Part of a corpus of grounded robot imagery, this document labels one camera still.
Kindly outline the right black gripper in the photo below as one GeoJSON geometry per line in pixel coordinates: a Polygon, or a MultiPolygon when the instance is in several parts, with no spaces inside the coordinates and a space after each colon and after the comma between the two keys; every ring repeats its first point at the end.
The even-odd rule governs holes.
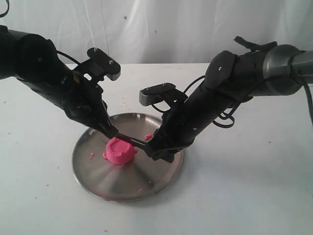
{"type": "Polygon", "coordinates": [[[155,132],[153,140],[146,143],[144,150],[154,161],[172,163],[175,154],[189,147],[194,139],[179,120],[179,111],[169,110],[162,115],[162,125],[155,132]]]}

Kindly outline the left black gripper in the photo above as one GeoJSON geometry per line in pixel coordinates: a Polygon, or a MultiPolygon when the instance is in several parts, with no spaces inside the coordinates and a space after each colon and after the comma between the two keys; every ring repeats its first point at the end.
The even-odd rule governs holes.
{"type": "Polygon", "coordinates": [[[66,116],[91,127],[109,139],[118,134],[102,100],[102,88],[94,83],[71,83],[63,85],[62,107],[66,116]]]}

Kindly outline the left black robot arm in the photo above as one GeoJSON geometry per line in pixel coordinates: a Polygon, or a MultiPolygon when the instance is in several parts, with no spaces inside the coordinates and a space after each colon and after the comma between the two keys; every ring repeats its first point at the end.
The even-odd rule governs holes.
{"type": "Polygon", "coordinates": [[[115,137],[118,130],[110,120],[98,82],[105,76],[115,81],[121,66],[102,50],[90,48],[89,59],[71,70],[59,59],[58,53],[51,40],[38,34],[0,27],[1,79],[17,78],[62,109],[69,119],[109,139],[115,137]]]}

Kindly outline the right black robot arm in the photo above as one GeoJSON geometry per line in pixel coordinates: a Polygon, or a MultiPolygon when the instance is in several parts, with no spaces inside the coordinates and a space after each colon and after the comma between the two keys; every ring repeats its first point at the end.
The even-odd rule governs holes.
{"type": "Polygon", "coordinates": [[[211,61],[202,82],[190,95],[171,83],[140,91],[143,106],[162,101],[169,105],[145,152],[153,160],[172,162],[175,153],[190,146],[217,118],[232,119],[242,103],[256,96],[292,95],[312,81],[311,51],[291,45],[243,55],[223,51],[211,61]]]}

